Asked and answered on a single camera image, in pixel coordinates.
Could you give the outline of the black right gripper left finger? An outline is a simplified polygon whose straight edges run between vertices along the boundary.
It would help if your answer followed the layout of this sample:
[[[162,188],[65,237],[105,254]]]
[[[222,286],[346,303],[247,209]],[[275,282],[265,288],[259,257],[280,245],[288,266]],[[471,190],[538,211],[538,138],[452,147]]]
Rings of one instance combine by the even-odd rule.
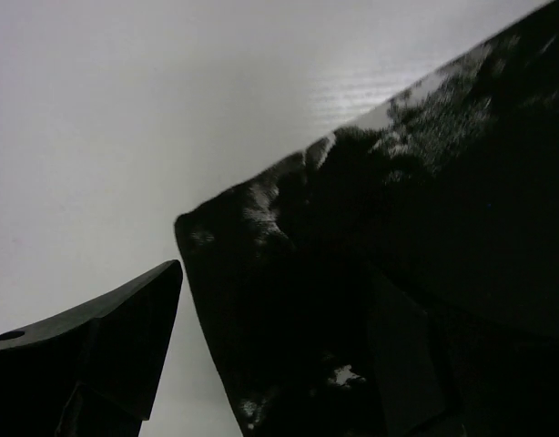
[[[0,436],[137,436],[158,392],[183,282],[164,262],[0,334]]]

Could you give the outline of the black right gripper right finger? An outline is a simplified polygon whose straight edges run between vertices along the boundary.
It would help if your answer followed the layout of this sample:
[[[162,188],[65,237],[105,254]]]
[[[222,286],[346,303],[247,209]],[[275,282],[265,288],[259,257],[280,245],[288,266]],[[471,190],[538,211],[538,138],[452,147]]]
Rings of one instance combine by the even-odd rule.
[[[366,266],[367,331],[389,436],[464,436],[462,401],[428,311]]]

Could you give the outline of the black white patterned cloth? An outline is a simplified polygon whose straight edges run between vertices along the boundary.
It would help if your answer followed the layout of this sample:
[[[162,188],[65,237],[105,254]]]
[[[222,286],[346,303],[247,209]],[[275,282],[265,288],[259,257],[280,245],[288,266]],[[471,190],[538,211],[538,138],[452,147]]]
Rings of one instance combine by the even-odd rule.
[[[559,1],[175,222],[245,436],[389,436],[366,266],[433,317],[464,436],[559,436]]]

